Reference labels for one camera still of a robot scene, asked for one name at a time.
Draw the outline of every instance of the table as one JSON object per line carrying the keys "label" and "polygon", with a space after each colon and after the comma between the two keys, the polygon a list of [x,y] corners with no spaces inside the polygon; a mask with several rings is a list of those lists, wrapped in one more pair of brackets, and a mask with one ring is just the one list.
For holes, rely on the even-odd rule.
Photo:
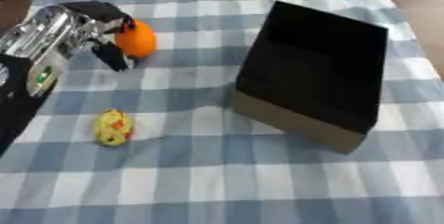
{"label": "table", "polygon": [[[32,8],[79,0],[36,0]],[[272,0],[101,0],[158,50],[115,73],[79,55],[0,160],[0,223],[440,223],[444,89],[390,0],[287,0],[389,28],[379,123],[344,156],[233,114],[228,95]],[[136,122],[93,144],[106,108]]]}

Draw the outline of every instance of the cardboard box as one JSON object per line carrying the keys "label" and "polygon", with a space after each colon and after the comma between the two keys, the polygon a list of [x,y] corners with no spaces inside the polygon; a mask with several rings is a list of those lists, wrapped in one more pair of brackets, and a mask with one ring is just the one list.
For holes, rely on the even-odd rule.
{"label": "cardboard box", "polygon": [[276,2],[238,75],[235,112],[351,153],[378,119],[388,30]]}

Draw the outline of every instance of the green light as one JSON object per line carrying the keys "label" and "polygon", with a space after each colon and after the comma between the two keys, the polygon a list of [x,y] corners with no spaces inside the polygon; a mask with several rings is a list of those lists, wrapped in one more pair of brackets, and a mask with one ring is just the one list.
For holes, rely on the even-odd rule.
{"label": "green light", "polygon": [[45,80],[47,80],[51,76],[52,73],[53,69],[50,66],[47,66],[44,71],[42,71],[42,73],[37,76],[37,83],[43,84]]}

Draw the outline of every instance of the red object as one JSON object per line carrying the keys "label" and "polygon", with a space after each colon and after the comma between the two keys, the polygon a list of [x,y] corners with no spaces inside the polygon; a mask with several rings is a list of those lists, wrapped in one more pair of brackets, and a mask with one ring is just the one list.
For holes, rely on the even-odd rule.
{"label": "red object", "polygon": [[119,130],[120,128],[122,128],[122,126],[123,126],[123,122],[122,122],[122,120],[119,120],[119,121],[117,121],[117,122],[111,124],[111,127],[112,127],[114,130]]}

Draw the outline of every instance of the yellow ball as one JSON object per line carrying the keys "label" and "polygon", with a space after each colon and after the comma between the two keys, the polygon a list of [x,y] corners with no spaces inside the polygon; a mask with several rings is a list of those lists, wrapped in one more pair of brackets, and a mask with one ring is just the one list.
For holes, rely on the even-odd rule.
{"label": "yellow ball", "polygon": [[123,145],[130,139],[132,133],[133,121],[121,110],[105,110],[94,123],[94,136],[103,146]]}

